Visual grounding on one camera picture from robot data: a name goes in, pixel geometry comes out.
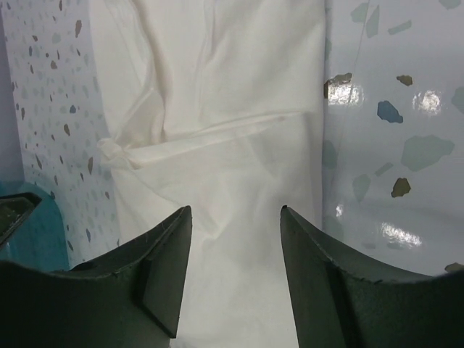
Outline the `white printed t shirt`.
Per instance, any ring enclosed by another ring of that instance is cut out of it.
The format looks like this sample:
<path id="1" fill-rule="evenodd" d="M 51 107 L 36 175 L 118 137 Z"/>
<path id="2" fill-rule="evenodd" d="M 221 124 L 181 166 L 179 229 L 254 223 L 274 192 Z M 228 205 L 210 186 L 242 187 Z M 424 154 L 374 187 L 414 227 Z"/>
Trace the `white printed t shirt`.
<path id="1" fill-rule="evenodd" d="M 280 211 L 322 221 L 322 1 L 91 1 L 121 239 L 189 206 L 173 347 L 296 347 Z"/>

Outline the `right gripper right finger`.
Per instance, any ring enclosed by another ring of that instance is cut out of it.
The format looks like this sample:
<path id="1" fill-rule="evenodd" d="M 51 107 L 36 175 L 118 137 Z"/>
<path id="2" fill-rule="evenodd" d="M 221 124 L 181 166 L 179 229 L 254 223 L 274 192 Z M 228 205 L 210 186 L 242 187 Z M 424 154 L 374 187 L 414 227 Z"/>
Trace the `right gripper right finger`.
<path id="1" fill-rule="evenodd" d="M 461 347 L 463 271 L 414 273 L 373 259 L 281 209 L 301 347 Z"/>

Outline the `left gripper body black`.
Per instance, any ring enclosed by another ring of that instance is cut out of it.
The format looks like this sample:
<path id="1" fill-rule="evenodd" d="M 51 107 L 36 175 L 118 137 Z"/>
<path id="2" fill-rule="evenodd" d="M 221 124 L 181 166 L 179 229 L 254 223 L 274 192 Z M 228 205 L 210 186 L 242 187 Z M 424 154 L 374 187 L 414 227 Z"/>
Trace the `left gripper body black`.
<path id="1" fill-rule="evenodd" d="M 42 198 L 32 192 L 1 196 L 1 246 L 28 219 Z"/>

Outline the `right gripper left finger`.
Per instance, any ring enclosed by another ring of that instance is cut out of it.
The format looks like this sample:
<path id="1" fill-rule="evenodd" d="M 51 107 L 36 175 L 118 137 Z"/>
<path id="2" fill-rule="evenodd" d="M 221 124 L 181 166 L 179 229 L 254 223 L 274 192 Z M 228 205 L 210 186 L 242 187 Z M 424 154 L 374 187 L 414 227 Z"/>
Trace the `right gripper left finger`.
<path id="1" fill-rule="evenodd" d="M 178 332 L 192 235 L 182 207 L 69 271 L 1 263 L 3 347 L 167 347 Z"/>

